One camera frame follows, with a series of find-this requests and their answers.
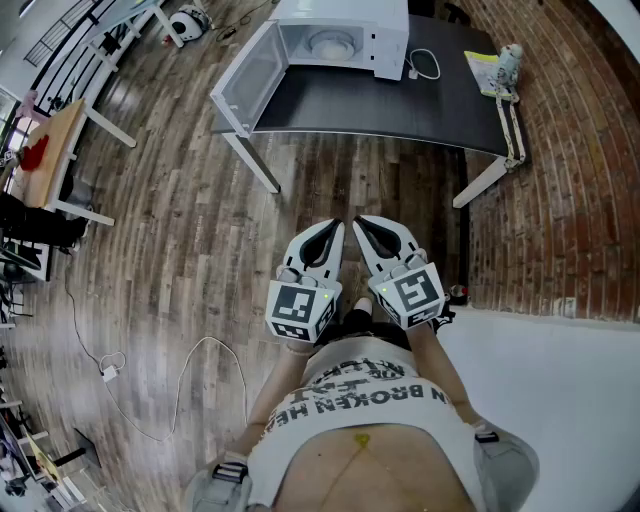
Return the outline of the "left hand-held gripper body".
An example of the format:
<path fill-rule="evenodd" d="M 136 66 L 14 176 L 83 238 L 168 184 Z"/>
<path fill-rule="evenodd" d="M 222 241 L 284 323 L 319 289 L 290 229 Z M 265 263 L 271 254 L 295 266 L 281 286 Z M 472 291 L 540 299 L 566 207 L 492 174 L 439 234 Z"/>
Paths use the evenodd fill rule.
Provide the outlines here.
<path fill-rule="evenodd" d="M 321 337 L 337 313 L 340 266 L 339 259 L 307 270 L 292 259 L 278 266 L 266 306 L 266 323 L 275 336 L 307 343 Z"/>

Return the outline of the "white round plate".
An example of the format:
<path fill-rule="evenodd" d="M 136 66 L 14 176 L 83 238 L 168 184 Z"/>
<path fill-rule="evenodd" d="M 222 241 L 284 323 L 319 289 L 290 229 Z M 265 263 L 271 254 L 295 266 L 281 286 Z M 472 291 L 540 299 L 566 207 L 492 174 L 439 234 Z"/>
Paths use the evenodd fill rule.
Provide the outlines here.
<path fill-rule="evenodd" d="M 308 46 L 309 49 L 312 53 L 312 49 L 313 47 L 324 40 L 337 40 L 337 41 L 341 41 L 344 44 L 348 44 L 351 46 L 351 51 L 349 52 L 349 57 L 344 59 L 344 60 L 329 60 L 329 61 L 347 61 L 349 59 L 351 59 L 355 53 L 355 43 L 354 43 L 354 39 L 353 37 L 345 32 L 345 31 L 339 31 L 339 30 L 323 30 L 320 32 L 315 33 L 314 35 L 312 35 L 309 40 L 308 40 Z"/>

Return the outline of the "white microwave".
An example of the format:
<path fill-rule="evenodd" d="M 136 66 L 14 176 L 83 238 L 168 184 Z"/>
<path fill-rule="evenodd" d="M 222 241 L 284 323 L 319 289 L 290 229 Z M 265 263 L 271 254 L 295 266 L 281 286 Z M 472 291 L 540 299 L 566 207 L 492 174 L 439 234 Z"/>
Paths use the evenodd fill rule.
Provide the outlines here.
<path fill-rule="evenodd" d="M 355 53 L 347 61 L 316 59 L 309 38 L 323 30 L 349 33 Z M 211 98 L 241 135 L 250 135 L 291 66 L 341 67 L 400 80 L 409 39 L 407 0 L 279 0 L 239 51 Z"/>

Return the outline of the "person's left forearm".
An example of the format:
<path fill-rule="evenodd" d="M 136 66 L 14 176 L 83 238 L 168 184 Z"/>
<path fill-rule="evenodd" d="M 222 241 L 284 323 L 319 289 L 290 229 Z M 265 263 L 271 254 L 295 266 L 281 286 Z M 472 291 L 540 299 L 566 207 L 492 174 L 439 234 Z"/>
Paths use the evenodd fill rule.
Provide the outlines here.
<path fill-rule="evenodd" d="M 278 360 L 264 383 L 249 415 L 247 426 L 229 449 L 248 455 L 265 430 L 271 412 L 283 399 L 301 386 L 309 358 L 315 349 L 312 344 L 289 340 L 281 345 Z"/>

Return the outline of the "person's right forearm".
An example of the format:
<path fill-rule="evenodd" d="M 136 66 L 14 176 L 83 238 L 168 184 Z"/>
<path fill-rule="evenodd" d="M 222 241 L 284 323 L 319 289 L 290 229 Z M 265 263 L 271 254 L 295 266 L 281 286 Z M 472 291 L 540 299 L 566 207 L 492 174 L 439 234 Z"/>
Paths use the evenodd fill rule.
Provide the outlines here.
<path fill-rule="evenodd" d="M 433 330 L 424 323 L 408 330 L 406 335 L 419 375 L 437 385 L 448 396 L 466 423 L 483 421 L 471 406 L 463 382 Z"/>

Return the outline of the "person's black shorts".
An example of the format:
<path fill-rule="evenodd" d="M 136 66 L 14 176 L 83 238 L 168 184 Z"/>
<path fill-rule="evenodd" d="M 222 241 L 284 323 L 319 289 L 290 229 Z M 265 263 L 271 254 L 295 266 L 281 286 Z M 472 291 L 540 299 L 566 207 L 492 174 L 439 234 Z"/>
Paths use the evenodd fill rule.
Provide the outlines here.
<path fill-rule="evenodd" d="M 411 350 L 407 334 L 401 327 L 395 323 L 376 322 L 370 313 L 361 309 L 352 309 L 341 323 L 331 321 L 314 346 L 325 346 L 334 341 L 357 336 L 371 336 L 404 350 Z"/>

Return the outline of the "person's torso in white shirt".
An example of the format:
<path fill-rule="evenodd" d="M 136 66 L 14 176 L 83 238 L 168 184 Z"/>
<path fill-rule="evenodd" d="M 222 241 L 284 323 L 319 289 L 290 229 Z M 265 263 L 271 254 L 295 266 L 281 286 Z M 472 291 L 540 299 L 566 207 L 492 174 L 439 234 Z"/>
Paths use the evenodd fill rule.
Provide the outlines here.
<path fill-rule="evenodd" d="M 488 512 L 476 468 L 475 429 L 447 394 L 417 374 L 409 352 L 371 337 L 333 343 L 312 357 L 297 389 L 270 412 L 248 456 L 248 502 L 272 506 L 298 451 L 317 435 L 370 425 L 426 432 L 447 456 L 476 512 Z"/>

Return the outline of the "black table with white legs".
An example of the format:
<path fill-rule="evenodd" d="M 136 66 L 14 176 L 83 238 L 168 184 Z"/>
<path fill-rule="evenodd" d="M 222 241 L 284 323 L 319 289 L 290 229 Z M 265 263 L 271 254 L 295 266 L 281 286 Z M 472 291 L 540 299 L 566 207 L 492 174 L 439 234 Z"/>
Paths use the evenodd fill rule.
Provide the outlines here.
<path fill-rule="evenodd" d="M 495 160 L 453 200 L 471 202 L 508 171 L 531 160 L 528 135 L 517 106 L 480 93 L 465 51 L 493 54 L 489 34 L 476 28 L 412 16 L 409 47 L 428 49 L 438 61 L 437 80 L 377 79 L 341 67 L 292 66 L 253 133 L 343 133 L 393 137 L 468 149 Z M 271 192 L 280 186 L 249 142 L 219 110 L 222 134 Z"/>

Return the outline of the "white low platform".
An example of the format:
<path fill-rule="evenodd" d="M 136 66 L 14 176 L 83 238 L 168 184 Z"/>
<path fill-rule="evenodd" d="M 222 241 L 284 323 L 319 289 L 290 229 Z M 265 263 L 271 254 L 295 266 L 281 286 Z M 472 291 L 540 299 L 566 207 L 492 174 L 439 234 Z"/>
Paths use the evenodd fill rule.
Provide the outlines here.
<path fill-rule="evenodd" d="M 523 512 L 615 512 L 640 486 L 640 324 L 462 308 L 438 334 L 481 416 L 536 451 Z"/>

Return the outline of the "yellow-green booklet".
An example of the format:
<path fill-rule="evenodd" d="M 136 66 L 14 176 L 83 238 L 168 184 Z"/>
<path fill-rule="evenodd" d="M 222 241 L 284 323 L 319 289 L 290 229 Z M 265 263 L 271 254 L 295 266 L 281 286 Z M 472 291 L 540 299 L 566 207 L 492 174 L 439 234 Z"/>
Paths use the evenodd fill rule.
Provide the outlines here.
<path fill-rule="evenodd" d="M 494 70 L 499 55 L 486 55 L 472 51 L 465 51 L 464 54 L 482 95 L 489 97 L 499 96 L 501 99 L 512 102 L 518 100 L 515 86 L 503 87 L 495 82 Z"/>

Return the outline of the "pale teal plush toy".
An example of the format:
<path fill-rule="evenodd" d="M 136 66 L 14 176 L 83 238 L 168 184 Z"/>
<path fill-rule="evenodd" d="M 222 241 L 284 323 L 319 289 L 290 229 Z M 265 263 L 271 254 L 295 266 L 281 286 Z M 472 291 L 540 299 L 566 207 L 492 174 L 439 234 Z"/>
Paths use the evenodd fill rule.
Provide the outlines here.
<path fill-rule="evenodd" d="M 494 70 L 495 82 L 499 86 L 514 87 L 519 78 L 523 48 L 517 43 L 504 46 Z"/>

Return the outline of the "black chair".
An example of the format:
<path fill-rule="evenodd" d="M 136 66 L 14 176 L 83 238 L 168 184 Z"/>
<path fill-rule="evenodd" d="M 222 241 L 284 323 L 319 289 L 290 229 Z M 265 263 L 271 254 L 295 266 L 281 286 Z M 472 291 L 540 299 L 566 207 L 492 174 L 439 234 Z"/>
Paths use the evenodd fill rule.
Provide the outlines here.
<path fill-rule="evenodd" d="M 471 25 L 470 16 L 461 7 L 441 0 L 407 0 L 408 12 L 410 15 L 436 18 L 436 8 L 439 3 L 448 11 L 449 23 L 458 23 L 466 27 Z"/>

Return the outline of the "white panda-faced round device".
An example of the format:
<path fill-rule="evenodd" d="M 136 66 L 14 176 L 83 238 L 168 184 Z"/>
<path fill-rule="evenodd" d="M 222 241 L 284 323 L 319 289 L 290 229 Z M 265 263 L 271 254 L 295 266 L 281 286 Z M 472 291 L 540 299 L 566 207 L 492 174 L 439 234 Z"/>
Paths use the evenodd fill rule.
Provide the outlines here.
<path fill-rule="evenodd" d="M 172 28 L 183 42 L 199 39 L 211 27 L 205 11 L 195 4 L 185 4 L 171 15 Z"/>

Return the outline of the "wooden desk with white legs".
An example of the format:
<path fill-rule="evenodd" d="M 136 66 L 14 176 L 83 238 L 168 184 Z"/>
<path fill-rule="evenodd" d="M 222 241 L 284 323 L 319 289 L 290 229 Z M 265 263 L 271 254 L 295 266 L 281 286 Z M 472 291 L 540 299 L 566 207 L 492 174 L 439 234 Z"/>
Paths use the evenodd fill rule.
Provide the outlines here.
<path fill-rule="evenodd" d="M 74 145 L 86 118 L 130 148 L 136 146 L 134 138 L 94 110 L 84 98 L 79 99 L 48 118 L 31 132 L 27 141 L 29 147 L 41 138 L 49 137 L 42 161 L 31 172 L 18 167 L 9 180 L 8 193 L 28 207 L 44 208 L 52 212 L 61 210 L 93 222 L 113 226 L 115 222 L 113 218 L 73 205 L 60 198 L 67 167 L 75 158 Z"/>

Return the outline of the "glass-topped table white legs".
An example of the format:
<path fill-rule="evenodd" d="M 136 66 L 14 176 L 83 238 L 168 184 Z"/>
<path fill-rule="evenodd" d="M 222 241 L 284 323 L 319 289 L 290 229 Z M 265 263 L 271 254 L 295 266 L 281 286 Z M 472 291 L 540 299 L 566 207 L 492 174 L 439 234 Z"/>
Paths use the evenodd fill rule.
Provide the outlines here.
<path fill-rule="evenodd" d="M 169 18 L 162 10 L 162 4 L 165 0 L 115 0 L 115 2 L 107 9 L 104 17 L 94 26 L 86 35 L 82 42 L 82 46 L 88 48 L 111 72 L 117 72 L 117 65 L 110 59 L 110 57 L 103 53 L 95 40 L 111 29 L 118 25 L 125 23 L 131 33 L 136 38 L 140 37 L 140 34 L 136 27 L 131 23 L 131 19 L 140 14 L 146 12 L 152 12 L 158 21 L 162 24 L 166 32 L 169 34 L 173 42 L 179 47 L 184 46 L 184 42 L 174 30 Z"/>

